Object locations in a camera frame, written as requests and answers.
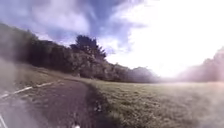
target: hill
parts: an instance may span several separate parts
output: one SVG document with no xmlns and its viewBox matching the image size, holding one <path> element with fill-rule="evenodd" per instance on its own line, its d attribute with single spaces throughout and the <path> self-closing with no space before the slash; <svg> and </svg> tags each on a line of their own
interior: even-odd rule
<svg viewBox="0 0 224 128">
<path fill-rule="evenodd" d="M 70 47 L 65 47 L 54 41 L 39 40 L 30 31 L 0 24 L 0 56 L 4 59 L 84 78 L 116 82 L 156 81 L 157 77 L 146 68 L 131 70 L 108 63 L 106 53 L 96 39 L 79 35 L 74 42 Z"/>
</svg>

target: gravel path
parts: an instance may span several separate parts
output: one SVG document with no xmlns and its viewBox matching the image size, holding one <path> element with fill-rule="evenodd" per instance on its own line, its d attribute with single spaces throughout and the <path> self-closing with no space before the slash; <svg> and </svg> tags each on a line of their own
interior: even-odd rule
<svg viewBox="0 0 224 128">
<path fill-rule="evenodd" d="M 74 81 L 30 89 L 1 99 L 0 114 L 8 128 L 96 128 L 88 90 Z"/>
</svg>

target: tree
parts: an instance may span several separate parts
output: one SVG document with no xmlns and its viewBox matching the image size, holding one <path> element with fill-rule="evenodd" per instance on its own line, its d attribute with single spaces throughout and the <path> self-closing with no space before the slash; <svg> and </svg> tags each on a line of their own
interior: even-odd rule
<svg viewBox="0 0 224 128">
<path fill-rule="evenodd" d="M 104 60 L 106 57 L 106 52 L 97 44 L 97 40 L 88 36 L 77 36 L 76 44 L 71 44 L 70 48 L 75 53 L 84 52 L 99 60 Z"/>
</svg>

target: grass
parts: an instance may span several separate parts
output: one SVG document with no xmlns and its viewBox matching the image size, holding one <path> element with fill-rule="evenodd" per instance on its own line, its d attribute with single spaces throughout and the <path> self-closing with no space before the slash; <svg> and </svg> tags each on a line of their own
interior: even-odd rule
<svg viewBox="0 0 224 128">
<path fill-rule="evenodd" d="M 223 83 L 112 83 L 75 78 L 25 64 L 13 65 L 3 60 L 0 60 L 0 71 L 0 94 L 60 78 L 91 84 L 106 99 L 102 111 L 120 128 L 224 126 Z"/>
<path fill-rule="evenodd" d="M 93 85 L 106 98 L 107 116 L 122 128 L 221 128 L 224 123 L 217 120 L 222 116 L 220 112 L 214 111 L 221 111 L 224 105 L 221 83 L 126 84 L 79 80 Z"/>
<path fill-rule="evenodd" d="M 57 81 L 58 78 L 42 73 L 46 69 L 26 64 L 13 64 L 0 59 L 0 94 L 28 86 Z"/>
</svg>

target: road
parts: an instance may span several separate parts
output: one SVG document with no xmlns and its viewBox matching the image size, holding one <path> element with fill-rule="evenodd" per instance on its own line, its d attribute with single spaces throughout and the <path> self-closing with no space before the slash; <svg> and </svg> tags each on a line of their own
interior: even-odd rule
<svg viewBox="0 0 224 128">
<path fill-rule="evenodd" d="M 86 85 L 64 80 L 1 99 L 0 114 L 7 128 L 95 128 L 88 93 Z"/>
</svg>

